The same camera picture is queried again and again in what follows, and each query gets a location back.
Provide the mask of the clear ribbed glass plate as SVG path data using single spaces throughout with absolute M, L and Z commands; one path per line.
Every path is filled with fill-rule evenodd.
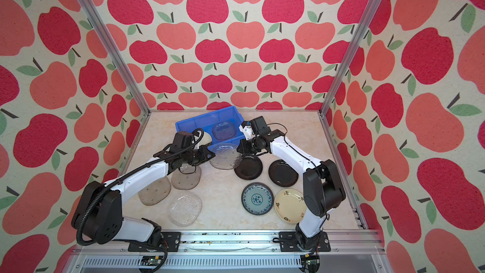
M 218 141 L 226 141 L 234 138 L 237 134 L 232 121 L 221 121 L 212 126 L 212 137 Z

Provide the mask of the clear textured glass plate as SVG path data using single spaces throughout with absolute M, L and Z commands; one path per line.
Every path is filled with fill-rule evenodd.
M 169 210 L 169 220 L 179 226 L 191 226 L 202 211 L 203 202 L 191 192 L 179 194 Z

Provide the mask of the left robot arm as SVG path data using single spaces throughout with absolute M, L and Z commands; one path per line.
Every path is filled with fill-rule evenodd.
M 165 247 L 161 227 L 147 219 L 123 216 L 123 206 L 152 183 L 165 178 L 182 165 L 197 167 L 215 157 L 200 142 L 204 130 L 179 131 L 174 140 L 140 167 L 105 183 L 93 181 L 83 190 L 71 225 L 77 244 L 103 245 L 124 241 L 149 250 Z

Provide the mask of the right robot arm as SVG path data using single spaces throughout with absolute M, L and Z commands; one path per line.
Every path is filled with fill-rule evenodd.
M 296 225 L 296 243 L 302 251 L 315 251 L 322 238 L 322 226 L 328 212 L 346 199 L 346 192 L 336 163 L 322 161 L 295 146 L 283 131 L 271 130 L 264 117 L 243 121 L 244 134 L 237 151 L 243 155 L 273 154 L 288 164 L 303 180 L 303 200 L 307 210 Z

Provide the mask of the smoky glass plate under arm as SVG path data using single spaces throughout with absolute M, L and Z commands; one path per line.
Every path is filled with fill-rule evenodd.
M 171 175 L 171 183 L 175 189 L 191 190 L 200 182 L 202 170 L 198 166 L 184 164 Z

